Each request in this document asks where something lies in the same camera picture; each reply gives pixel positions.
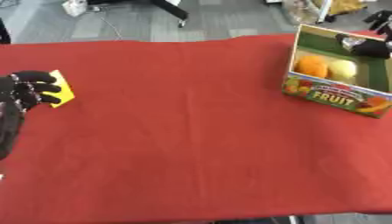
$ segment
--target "yellow fruit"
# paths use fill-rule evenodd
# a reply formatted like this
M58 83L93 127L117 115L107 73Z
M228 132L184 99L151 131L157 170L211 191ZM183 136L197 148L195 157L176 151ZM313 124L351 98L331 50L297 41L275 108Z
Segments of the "yellow fruit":
M324 79L328 75L328 65L321 56L307 55L299 59L295 72Z
M335 60L329 65L331 79L334 81L349 81L357 74L357 65L349 60Z

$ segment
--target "yellow sponge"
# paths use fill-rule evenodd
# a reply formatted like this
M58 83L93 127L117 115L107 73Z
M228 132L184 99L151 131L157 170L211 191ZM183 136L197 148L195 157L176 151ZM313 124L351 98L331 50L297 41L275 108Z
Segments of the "yellow sponge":
M53 108L57 108L75 98L74 92L72 92L66 79L64 79L59 70L52 71L50 75L57 79L57 81L53 83L53 85L61 87L61 92L59 93L44 92L44 94L46 95L52 95L61 99L61 103L51 103Z

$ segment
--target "chair leg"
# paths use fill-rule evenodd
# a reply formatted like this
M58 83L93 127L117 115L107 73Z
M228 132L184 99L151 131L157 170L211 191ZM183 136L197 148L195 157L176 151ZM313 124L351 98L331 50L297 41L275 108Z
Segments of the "chair leg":
M9 45L11 43L10 34L5 28L5 24L3 20L0 18L0 44L1 45Z
M182 10L178 6L167 2L166 0L151 0L153 4L155 4L157 7L161 8L164 11L169 12L172 14L174 17L179 18L179 27L183 27L186 23L186 20L189 17L189 13L186 12L185 10Z

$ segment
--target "orange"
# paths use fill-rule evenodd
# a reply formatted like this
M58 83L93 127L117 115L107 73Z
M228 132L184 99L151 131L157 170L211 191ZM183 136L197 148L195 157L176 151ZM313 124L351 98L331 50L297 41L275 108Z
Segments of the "orange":
M321 56L307 55L299 59L294 71L324 79L328 75L328 65Z

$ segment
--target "cable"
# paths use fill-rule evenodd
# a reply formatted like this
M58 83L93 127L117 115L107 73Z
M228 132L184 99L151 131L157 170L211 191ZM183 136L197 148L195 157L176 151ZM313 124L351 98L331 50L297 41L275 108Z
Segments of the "cable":
M117 30L115 26L113 26L110 22L108 22L104 17L100 17L100 19L105 22L106 24L110 25L110 27L113 28L113 31L115 31L115 34L117 35L117 40L123 39L123 36L121 33Z

